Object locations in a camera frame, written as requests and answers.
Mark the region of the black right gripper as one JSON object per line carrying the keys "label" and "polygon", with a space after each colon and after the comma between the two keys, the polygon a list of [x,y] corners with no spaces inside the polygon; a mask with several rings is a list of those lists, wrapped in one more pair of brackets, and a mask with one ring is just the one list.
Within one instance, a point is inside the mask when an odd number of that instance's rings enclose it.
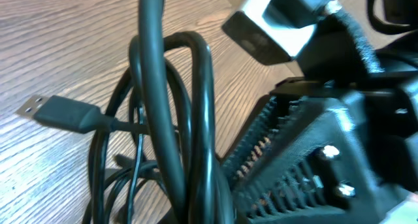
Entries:
{"label": "black right gripper", "polygon": [[339,87],[290,78],[271,94],[288,101],[317,97],[345,102],[377,174],[417,190],[417,72],[389,72]]}

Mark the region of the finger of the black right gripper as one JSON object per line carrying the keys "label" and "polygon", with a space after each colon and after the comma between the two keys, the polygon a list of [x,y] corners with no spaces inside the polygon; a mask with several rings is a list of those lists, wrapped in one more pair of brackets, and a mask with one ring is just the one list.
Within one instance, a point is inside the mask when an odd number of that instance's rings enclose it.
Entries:
{"label": "finger of the black right gripper", "polygon": [[405,191],[367,158],[359,93],[259,99],[222,160],[238,213],[250,223],[379,223]]}

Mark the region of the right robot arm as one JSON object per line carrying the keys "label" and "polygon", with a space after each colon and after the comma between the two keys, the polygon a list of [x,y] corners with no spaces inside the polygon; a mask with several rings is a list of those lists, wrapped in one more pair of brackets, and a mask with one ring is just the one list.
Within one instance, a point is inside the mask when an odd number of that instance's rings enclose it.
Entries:
{"label": "right robot arm", "polygon": [[237,223],[417,222],[417,0],[366,0],[375,49],[337,0],[245,0],[223,31],[263,65],[262,96],[221,166]]}

